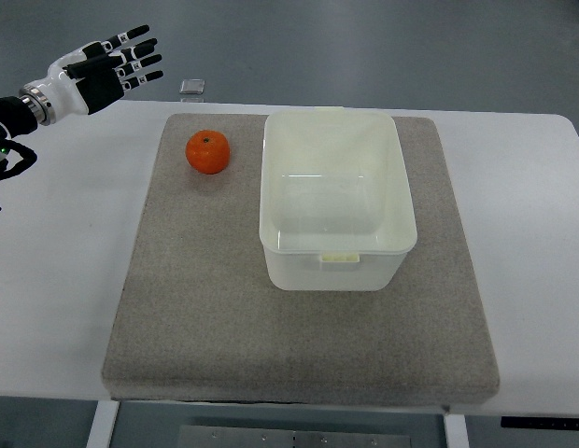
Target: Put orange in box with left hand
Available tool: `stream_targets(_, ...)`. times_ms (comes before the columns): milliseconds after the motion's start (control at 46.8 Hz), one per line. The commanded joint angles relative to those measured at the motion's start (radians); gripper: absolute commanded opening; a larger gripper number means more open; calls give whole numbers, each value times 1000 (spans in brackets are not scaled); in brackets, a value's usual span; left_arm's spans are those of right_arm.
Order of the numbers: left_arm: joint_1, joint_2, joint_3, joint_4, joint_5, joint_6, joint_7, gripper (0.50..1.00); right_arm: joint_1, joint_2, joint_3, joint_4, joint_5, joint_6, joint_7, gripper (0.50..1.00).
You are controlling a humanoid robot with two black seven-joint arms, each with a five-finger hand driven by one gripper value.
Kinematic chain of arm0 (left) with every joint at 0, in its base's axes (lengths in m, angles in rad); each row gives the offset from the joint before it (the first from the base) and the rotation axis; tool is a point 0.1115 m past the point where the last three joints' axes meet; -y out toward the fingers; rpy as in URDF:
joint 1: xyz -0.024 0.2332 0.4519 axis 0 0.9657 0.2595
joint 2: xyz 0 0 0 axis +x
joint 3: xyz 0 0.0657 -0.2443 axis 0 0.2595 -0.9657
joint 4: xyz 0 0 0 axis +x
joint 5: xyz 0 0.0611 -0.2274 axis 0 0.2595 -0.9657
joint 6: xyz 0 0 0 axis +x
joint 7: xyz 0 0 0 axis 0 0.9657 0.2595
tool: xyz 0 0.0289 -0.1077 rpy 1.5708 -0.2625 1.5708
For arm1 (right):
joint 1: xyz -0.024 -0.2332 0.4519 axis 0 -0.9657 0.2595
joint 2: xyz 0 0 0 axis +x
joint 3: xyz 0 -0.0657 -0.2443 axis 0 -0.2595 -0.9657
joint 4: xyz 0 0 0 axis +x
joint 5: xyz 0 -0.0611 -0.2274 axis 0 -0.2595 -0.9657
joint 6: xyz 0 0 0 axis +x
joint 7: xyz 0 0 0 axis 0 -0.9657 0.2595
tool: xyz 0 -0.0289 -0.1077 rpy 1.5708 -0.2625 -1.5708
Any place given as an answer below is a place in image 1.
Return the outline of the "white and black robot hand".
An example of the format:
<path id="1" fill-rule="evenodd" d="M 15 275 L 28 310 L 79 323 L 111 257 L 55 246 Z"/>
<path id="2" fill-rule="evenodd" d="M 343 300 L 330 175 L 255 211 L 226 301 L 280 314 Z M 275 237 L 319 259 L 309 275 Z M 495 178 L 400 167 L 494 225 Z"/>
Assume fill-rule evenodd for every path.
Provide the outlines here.
<path id="1" fill-rule="evenodd" d="M 44 78 L 25 84 L 20 98 L 44 126 L 105 109 L 163 76 L 154 68 L 162 59 L 156 52 L 158 40 L 137 40 L 149 31 L 143 24 L 65 54 L 49 66 Z"/>

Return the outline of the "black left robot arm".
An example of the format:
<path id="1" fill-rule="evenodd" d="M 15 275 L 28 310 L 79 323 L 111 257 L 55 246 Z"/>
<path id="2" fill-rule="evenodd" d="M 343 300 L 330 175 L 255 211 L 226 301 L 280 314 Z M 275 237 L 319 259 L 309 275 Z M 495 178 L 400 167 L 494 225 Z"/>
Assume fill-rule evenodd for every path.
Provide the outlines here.
<path id="1" fill-rule="evenodd" d="M 22 174 L 37 161 L 36 153 L 13 140 L 37 129 L 37 120 L 23 100 L 0 98 L 0 182 Z"/>

